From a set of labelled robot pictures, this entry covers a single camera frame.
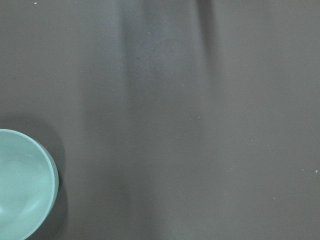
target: mint green bowl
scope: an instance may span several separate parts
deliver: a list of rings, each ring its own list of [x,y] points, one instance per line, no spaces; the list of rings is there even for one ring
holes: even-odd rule
[[[25,240],[52,209],[59,187],[48,151],[21,132],[0,129],[0,240]]]

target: plastic bowl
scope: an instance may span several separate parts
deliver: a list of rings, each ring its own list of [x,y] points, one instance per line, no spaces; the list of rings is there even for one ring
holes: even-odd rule
[[[21,132],[0,129],[0,240],[25,240],[52,209],[59,187],[48,151]]]

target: bowl rim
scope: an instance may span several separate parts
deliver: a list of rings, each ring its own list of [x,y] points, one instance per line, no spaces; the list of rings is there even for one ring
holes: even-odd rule
[[[50,171],[50,178],[51,178],[51,193],[50,193],[50,199],[48,202],[48,206],[46,208],[46,210],[44,211],[43,216],[40,218],[39,222],[35,225],[34,228],[31,229],[31,231],[29,231],[27,234],[24,235],[24,237],[21,238],[21,240],[25,240],[28,237],[30,237],[40,226],[41,224],[45,221],[45,219],[47,218],[47,216],[49,215],[51,208],[53,207],[53,204],[55,202],[56,199],[56,177],[55,177],[55,171],[54,171],[54,167],[56,168],[56,166],[53,166],[54,161],[51,161],[50,158],[51,155],[50,153],[47,151],[45,151],[45,147],[43,147],[40,143],[38,143],[36,140],[32,139],[31,137],[25,135],[22,132],[16,131],[16,130],[11,130],[11,129],[5,129],[5,128],[0,128],[0,134],[1,133],[10,133],[10,134],[14,134],[14,135],[18,135],[20,137],[25,138],[26,140],[28,140],[29,142],[31,142],[44,156],[45,161],[49,167],[49,171]]]

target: bowl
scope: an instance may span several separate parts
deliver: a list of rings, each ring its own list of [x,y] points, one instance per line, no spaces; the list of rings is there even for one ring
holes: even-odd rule
[[[25,240],[44,222],[58,193],[56,164],[31,137],[0,129],[0,240]]]

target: gray tabletop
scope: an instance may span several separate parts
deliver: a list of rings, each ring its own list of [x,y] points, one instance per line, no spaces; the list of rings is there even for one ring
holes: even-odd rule
[[[60,175],[28,240],[320,238],[320,1],[1,0],[0,52]]]

